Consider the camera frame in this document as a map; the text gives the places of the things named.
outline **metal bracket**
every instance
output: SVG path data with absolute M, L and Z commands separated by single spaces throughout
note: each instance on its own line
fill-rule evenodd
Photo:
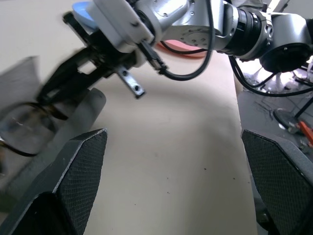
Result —
M 115 69 L 116 74 L 122 79 L 122 81 L 128 86 L 128 88 L 133 92 L 137 99 L 141 98 L 145 91 L 140 86 L 129 71 L 124 66 L 119 66 Z

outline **table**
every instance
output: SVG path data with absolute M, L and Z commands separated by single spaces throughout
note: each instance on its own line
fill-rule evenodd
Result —
M 72 0 L 0 2 L 0 71 L 40 55 L 44 79 L 82 46 L 62 24 Z M 164 52 L 170 71 L 201 63 Z M 116 76 L 96 88 L 107 104 L 94 124 L 109 139 L 85 234 L 255 235 L 256 221 L 233 73 L 215 53 L 197 79 L 176 82 L 148 65 L 131 73 L 146 90 L 135 100 Z

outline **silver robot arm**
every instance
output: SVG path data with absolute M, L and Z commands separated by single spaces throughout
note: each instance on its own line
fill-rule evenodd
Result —
M 113 73 L 139 98 L 144 90 L 128 69 L 140 67 L 148 60 L 162 74 L 167 67 L 153 45 L 164 40 L 178 40 L 204 49 L 214 42 L 213 50 L 243 61 L 259 58 L 262 66 L 273 73 L 295 70 L 311 56 L 313 30 L 308 29 L 308 22 L 301 16 L 249 12 L 222 0 L 210 1 L 212 14 L 209 16 L 207 2 L 93 0 L 87 11 L 98 30 L 91 34 L 84 31 L 72 13 L 67 13 L 64 21 L 86 48 L 58 67 L 37 100 L 42 104 L 60 102 Z M 209 39 L 211 32 L 214 33 L 212 40 Z M 97 69 L 91 74 L 80 73 L 79 66 L 88 60 Z

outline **black wire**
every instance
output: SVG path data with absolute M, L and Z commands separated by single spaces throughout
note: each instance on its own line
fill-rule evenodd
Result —
M 208 46 L 207 54 L 205 56 L 203 64 L 195 72 L 190 73 L 190 74 L 186 74 L 186 75 L 173 74 L 173 73 L 169 72 L 168 70 L 164 70 L 160 74 L 163 74 L 166 77 L 168 77 L 172 80 L 175 80 L 175 81 L 188 81 L 188 80 L 194 79 L 195 77 L 199 76 L 206 69 L 206 67 L 209 64 L 209 61 L 211 59 L 213 45 L 214 45 L 214 41 L 215 41 L 215 29 L 214 29 L 214 24 L 213 24 L 213 13 L 212 13 L 212 7 L 211 7 L 211 1 L 210 0 L 206 0 L 206 6 L 207 6 L 207 14 L 209 17 L 210 29 L 208 30 L 209 46 Z
M 251 85 L 249 84 L 252 88 L 257 88 L 257 87 L 261 87 L 263 86 L 264 84 L 266 84 L 268 81 L 270 81 L 274 76 L 276 76 L 277 73 L 273 73 L 271 76 L 269 76 L 267 79 L 265 79 L 263 82 L 260 82 L 259 84 L 256 84 L 256 85 Z
M 295 95 L 300 95 L 300 94 L 305 94 L 308 92 L 312 92 L 313 91 L 313 87 L 302 90 L 302 91 L 298 91 L 298 92 L 291 92 L 291 93 L 285 93 L 285 94 L 269 94 L 269 93 L 264 93 L 264 92 L 260 92 L 256 89 L 254 89 L 253 87 L 251 87 L 247 81 L 245 80 L 245 77 L 236 61 L 236 59 L 233 56 L 229 56 L 229 61 L 231 64 L 231 67 L 234 71 L 235 76 L 237 77 L 238 81 L 241 83 L 241 85 L 243 85 L 246 89 L 248 89 L 249 91 L 259 94 L 259 95 L 263 95 L 263 96 L 268 96 L 268 97 L 288 97 L 288 96 L 295 96 Z
M 192 54 L 197 54 L 200 52 L 207 51 L 207 49 L 199 49 L 199 50 L 192 50 L 192 51 L 181 51 L 181 50 L 175 50 L 171 47 L 169 47 L 164 41 L 161 41 L 161 44 L 168 49 L 170 52 L 173 52 L 175 54 L 180 54 L 180 55 L 192 55 Z

